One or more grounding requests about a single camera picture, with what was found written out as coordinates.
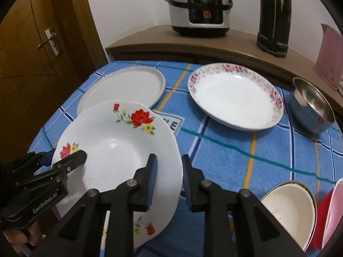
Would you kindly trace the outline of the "person's left hand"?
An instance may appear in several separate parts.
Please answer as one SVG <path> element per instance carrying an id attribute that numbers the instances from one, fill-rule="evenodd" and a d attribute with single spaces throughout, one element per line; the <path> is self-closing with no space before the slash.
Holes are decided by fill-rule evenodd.
<path id="1" fill-rule="evenodd" d="M 23 256 L 22 250 L 19 248 L 19 244 L 29 243 L 32 246 L 37 246 L 37 244 L 43 240 L 38 221 L 34 222 L 28 228 L 28 231 L 28 237 L 18 229 L 7 229 L 3 231 L 7 241 L 11 244 L 18 256 Z"/>

